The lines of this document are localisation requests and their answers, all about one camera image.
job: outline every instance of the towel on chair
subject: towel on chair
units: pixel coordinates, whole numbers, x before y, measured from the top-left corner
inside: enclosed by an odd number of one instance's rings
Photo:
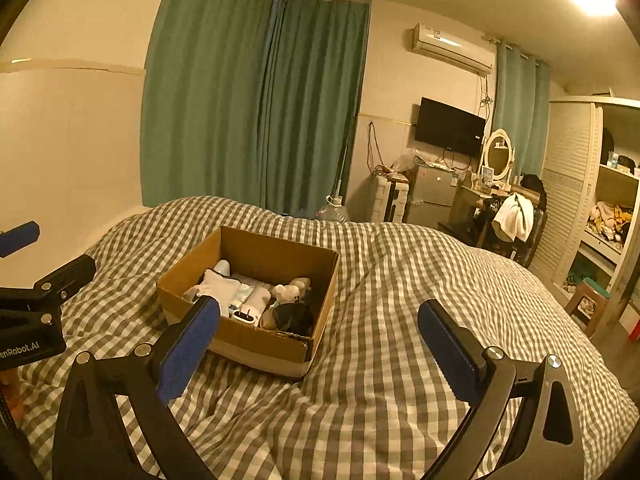
[[[502,203],[491,222],[495,235],[503,242],[515,239],[527,241],[533,229],[533,204],[522,195],[513,193]]]

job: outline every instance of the air conditioner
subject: air conditioner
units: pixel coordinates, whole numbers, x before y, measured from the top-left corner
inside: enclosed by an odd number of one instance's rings
[[[491,72],[495,63],[493,52],[420,23],[414,28],[413,51],[482,76]]]

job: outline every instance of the green curtain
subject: green curtain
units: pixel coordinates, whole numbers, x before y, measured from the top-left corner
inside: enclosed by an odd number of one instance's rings
[[[146,56],[143,203],[259,202],[257,120],[273,0],[162,0]]]
[[[312,215],[348,173],[369,15],[369,3],[274,1],[258,122],[262,207]]]
[[[493,130],[507,132],[515,149],[513,176],[540,176],[549,117],[549,66],[522,51],[498,45],[498,82]]]

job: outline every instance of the silver bolt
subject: silver bolt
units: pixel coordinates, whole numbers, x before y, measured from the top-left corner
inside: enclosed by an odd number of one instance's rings
[[[142,345],[136,346],[136,349],[133,352],[138,357],[144,357],[145,355],[151,354],[151,345],[142,343]]]
[[[84,365],[89,362],[89,359],[91,359],[91,354],[89,354],[89,352],[80,352],[76,357],[76,363]]]
[[[504,357],[504,352],[497,346],[489,346],[489,348],[486,349],[486,352],[494,359],[502,359]]]
[[[557,355],[551,354],[546,358],[546,362],[549,363],[553,368],[559,368],[562,365],[562,361]]]

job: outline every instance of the plastic stool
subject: plastic stool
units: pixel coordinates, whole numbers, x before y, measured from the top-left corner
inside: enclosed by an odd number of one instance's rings
[[[574,295],[564,308],[569,316],[574,313],[584,298],[588,298],[595,303],[595,311],[591,314],[591,319],[584,329],[584,334],[590,338],[595,332],[602,314],[604,314],[607,303],[609,303],[609,293],[591,278],[584,278],[575,288]]]

